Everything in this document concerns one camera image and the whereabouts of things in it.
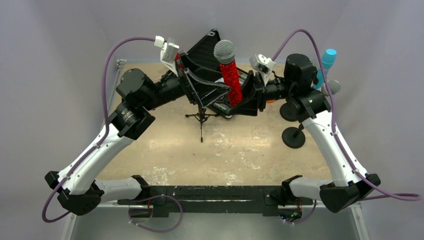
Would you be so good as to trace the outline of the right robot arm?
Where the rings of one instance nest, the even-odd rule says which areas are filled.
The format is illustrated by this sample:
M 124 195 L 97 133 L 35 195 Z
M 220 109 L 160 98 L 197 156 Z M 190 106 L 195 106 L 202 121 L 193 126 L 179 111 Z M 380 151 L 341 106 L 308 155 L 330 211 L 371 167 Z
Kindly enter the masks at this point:
M 332 108 L 324 94 L 313 88 L 317 82 L 317 68 L 303 54 L 290 54 L 285 62 L 283 77 L 270 80 L 274 62 L 262 54 L 250 58 L 253 72 L 244 81 L 243 101 L 231 109 L 233 115 L 256 116 L 270 100 L 284 99 L 290 112 L 299 122 L 282 133 L 283 142 L 299 148 L 309 132 L 330 170 L 330 180 L 308 179 L 301 175 L 282 182 L 276 195 L 280 203 L 309 198 L 321 201 L 332 213 L 347 208 L 368 196 L 380 178 L 356 162 L 351 150 L 339 143 L 343 136 L 332 128 Z

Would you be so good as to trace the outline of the tripod stand with shock mount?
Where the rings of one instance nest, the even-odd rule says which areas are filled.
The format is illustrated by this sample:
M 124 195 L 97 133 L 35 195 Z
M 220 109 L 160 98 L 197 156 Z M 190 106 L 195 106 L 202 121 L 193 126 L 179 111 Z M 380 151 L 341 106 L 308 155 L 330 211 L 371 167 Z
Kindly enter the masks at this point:
M 186 118 L 194 117 L 200 124 L 200 142 L 203 143 L 203 124 L 210 118 L 210 117 L 219 117 L 219 113 L 211 114 L 206 113 L 207 109 L 205 107 L 197 107 L 198 112 L 194 114 L 185 114 L 184 116 Z

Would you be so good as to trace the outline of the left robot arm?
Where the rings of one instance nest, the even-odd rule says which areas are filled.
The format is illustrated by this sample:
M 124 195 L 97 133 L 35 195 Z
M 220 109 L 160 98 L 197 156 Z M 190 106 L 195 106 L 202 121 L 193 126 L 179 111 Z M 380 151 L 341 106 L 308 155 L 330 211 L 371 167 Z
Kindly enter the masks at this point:
M 185 54 L 177 57 L 173 70 L 158 82 L 138 68 L 127 70 L 116 87 L 122 101 L 106 115 L 98 137 L 66 168 L 45 176 L 60 205 L 81 216 L 104 202 L 146 198 L 150 187 L 139 175 L 121 180 L 99 180 L 98 175 L 154 122 L 152 110 L 181 97 L 204 108 L 226 95 L 230 89 L 219 82 L 221 77 L 220 72 L 195 64 Z

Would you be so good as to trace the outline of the silver glitter microphone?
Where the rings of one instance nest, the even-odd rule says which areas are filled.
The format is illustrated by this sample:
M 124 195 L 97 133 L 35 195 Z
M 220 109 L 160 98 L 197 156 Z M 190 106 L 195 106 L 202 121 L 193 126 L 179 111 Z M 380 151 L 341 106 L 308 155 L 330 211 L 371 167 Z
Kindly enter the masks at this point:
M 327 86 L 329 87 L 329 89 L 330 89 L 330 92 L 331 92 L 331 94 L 332 95 L 335 95 L 335 94 L 337 94 L 340 90 L 341 90 L 341 84 L 340 84 L 340 82 L 339 81 L 337 81 L 337 80 L 333 80 L 333 79 L 331 79 L 331 80 L 328 80 L 327 81 Z M 327 90 L 327 87 L 326 86 L 322 86 L 322 88 L 321 88 L 321 92 L 325 95 L 325 96 L 329 96 L 330 94 L 329 94 L 329 92 L 328 92 L 328 90 Z

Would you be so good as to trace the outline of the red microphone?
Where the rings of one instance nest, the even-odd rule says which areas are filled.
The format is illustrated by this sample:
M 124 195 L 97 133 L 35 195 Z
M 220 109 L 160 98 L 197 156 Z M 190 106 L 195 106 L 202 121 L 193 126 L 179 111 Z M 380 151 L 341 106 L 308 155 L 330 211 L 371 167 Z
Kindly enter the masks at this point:
M 231 107 L 237 106 L 243 100 L 238 69 L 235 62 L 235 53 L 236 48 L 234 44 L 227 39 L 218 41 L 213 50 L 213 55 L 220 64 L 224 83 L 230 87 L 228 100 Z

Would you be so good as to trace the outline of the blue microphone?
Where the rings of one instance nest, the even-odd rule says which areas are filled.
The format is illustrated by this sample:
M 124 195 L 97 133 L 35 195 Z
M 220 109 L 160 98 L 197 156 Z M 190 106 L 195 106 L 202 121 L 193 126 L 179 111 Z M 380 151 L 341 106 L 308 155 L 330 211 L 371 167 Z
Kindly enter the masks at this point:
M 315 89 L 319 89 L 324 85 L 324 76 L 327 76 L 329 69 L 333 66 L 336 61 L 337 51 L 332 48 L 328 48 L 321 57 L 321 63 L 324 69 L 324 72 L 321 71 L 321 68 L 318 66 L 317 72 L 317 83 L 313 85 Z

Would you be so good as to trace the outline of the black round-base mic stand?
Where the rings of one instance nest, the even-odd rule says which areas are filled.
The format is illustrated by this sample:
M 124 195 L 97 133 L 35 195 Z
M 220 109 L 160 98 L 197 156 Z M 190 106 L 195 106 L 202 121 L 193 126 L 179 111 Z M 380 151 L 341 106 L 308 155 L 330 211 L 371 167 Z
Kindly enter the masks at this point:
M 301 148 L 305 142 L 306 137 L 303 132 L 304 126 L 300 124 L 298 127 L 288 127 L 286 128 L 281 135 L 283 143 L 292 149 Z

